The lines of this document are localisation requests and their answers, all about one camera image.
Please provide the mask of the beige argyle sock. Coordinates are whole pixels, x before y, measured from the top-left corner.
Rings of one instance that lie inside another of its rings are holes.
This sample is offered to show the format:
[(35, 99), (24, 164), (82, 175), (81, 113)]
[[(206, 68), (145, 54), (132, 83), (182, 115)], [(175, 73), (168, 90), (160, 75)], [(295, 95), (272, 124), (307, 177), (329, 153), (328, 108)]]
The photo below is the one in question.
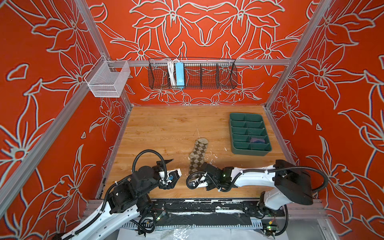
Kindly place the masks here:
[(199, 138), (195, 141), (193, 151), (189, 154), (189, 174), (197, 172), (205, 162), (205, 155), (207, 152), (208, 144), (209, 141), (205, 138)]

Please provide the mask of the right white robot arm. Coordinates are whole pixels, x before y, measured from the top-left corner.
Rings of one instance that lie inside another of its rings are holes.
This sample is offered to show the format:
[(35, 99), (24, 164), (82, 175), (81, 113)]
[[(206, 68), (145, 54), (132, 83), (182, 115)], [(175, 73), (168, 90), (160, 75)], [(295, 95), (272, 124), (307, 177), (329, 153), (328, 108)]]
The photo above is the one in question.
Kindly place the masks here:
[(262, 211), (276, 211), (290, 203), (310, 206), (313, 204), (313, 195), (325, 189), (328, 184), (329, 178), (324, 172), (311, 167), (295, 166), (285, 160), (276, 160), (274, 165), (255, 169), (219, 169), (204, 163), (186, 180), (191, 190), (217, 189), (223, 193), (244, 186), (270, 187), (270, 191), (260, 195), (258, 206)]

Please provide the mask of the green plastic divider tray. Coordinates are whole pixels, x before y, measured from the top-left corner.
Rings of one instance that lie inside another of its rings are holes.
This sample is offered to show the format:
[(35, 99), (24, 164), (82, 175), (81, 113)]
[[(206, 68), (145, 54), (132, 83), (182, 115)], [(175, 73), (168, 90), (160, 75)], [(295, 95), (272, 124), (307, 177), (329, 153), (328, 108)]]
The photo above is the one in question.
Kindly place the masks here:
[[(235, 155), (266, 156), (272, 151), (264, 119), (259, 114), (230, 113), (231, 150)], [(265, 144), (251, 143), (250, 138), (262, 138)]]

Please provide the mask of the purple sock with yellow cuff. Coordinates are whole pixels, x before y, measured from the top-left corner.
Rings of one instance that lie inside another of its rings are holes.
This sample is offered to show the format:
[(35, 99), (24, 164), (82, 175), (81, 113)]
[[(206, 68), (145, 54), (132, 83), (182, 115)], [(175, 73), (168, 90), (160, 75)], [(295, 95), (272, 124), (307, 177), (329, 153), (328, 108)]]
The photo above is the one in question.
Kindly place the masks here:
[(251, 143), (265, 144), (265, 143), (266, 143), (266, 140), (265, 140), (265, 139), (262, 139), (262, 138), (255, 138), (255, 137), (252, 137), (252, 138), (250, 138), (250, 142), (251, 142)]

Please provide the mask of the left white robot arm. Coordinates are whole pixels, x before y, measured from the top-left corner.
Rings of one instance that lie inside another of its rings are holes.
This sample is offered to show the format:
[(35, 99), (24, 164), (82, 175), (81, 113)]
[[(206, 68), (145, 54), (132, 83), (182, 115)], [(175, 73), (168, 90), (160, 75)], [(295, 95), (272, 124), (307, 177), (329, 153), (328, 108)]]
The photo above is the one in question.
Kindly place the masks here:
[[(156, 166), (136, 165), (140, 157), (151, 153), (159, 158)], [(149, 193), (158, 188), (173, 189), (180, 177), (180, 169), (169, 171), (168, 160), (155, 150), (143, 150), (134, 159), (132, 174), (114, 182), (106, 191), (101, 205), (81, 224), (68, 233), (56, 234), (55, 240), (103, 240), (123, 224), (138, 217), (154, 216)]]

